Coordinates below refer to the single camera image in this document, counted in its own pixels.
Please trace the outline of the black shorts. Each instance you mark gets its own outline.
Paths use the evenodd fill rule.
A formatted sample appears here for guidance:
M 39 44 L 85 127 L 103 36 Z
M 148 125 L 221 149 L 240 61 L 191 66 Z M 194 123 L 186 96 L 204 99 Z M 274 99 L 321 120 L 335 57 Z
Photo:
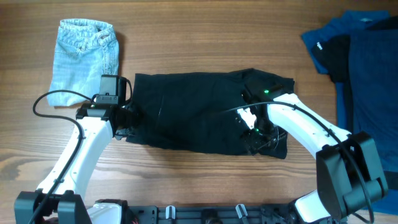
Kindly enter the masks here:
M 228 73 L 138 73 L 132 99 L 143 117 L 126 140 L 162 149 L 249 155 L 242 141 L 249 128 L 235 111 L 246 105 L 242 92 L 247 84 L 294 90 L 293 79 L 254 68 Z

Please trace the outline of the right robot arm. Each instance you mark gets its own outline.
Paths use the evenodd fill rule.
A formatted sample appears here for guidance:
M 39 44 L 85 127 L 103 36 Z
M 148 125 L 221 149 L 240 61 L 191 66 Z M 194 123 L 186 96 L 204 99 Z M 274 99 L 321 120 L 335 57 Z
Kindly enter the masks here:
M 281 157 L 279 143 L 290 134 L 315 158 L 317 189 L 288 204 L 282 216 L 287 223 L 340 222 L 387 195 L 376 143 L 368 133 L 352 134 L 329 123 L 280 85 L 247 84 L 242 97 L 247 105 L 236 113 L 249 128 L 244 139 L 250 151 Z

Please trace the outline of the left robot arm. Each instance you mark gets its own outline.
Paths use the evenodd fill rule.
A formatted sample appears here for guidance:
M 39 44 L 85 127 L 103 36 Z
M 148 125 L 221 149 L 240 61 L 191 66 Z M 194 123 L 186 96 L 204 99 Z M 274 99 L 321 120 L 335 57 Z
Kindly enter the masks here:
M 91 208 L 83 202 L 103 150 L 112 138 L 125 137 L 120 130 L 139 122 L 139 109 L 126 98 L 131 90 L 128 79 L 102 75 L 99 93 L 71 120 L 74 133 L 50 174 L 35 191 L 22 191 L 16 198 L 17 223 L 138 223 L 125 200 L 99 200 Z

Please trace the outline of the folded light blue jeans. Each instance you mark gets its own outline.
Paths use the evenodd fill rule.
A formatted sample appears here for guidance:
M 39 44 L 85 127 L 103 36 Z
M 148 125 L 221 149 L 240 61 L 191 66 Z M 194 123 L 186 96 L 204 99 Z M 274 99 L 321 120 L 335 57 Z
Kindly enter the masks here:
M 84 101 L 76 95 L 100 91 L 102 75 L 117 75 L 119 43 L 113 25 L 90 19 L 63 19 L 58 27 L 53 75 L 47 96 L 50 106 Z

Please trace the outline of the black t-shirt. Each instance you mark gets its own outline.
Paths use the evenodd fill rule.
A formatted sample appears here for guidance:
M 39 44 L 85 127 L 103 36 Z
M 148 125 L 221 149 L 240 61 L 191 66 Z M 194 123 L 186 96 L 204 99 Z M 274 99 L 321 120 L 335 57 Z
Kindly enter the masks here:
M 321 74 L 328 74 L 334 83 L 349 79 L 350 34 L 358 30 L 397 29 L 397 17 L 343 16 L 326 26 L 311 30 L 302 39 Z

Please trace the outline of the dark navy shirt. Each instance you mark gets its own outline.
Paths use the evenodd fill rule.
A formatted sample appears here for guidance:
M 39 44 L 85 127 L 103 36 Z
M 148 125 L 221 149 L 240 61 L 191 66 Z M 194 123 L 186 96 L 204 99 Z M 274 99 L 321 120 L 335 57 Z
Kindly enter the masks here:
M 397 30 L 351 34 L 349 79 L 354 132 L 376 142 L 383 169 L 397 171 Z

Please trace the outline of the blue polo shirt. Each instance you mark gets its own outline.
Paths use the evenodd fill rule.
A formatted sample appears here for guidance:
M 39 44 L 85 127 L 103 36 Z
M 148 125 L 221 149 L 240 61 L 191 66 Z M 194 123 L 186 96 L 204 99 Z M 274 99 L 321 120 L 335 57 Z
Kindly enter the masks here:
M 346 11 L 302 40 L 317 72 L 335 84 L 338 126 L 376 142 L 389 193 L 374 210 L 397 214 L 397 17 Z

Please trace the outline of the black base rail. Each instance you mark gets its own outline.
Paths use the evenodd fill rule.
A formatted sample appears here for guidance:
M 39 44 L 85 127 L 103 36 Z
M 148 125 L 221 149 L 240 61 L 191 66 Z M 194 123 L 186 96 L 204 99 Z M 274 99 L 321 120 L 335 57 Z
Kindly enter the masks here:
M 227 207 L 167 207 L 122 206 L 120 212 L 111 212 L 93 223 L 141 223 L 141 224 L 283 224 L 298 223 L 295 212 L 285 204 L 246 206 L 238 204 Z

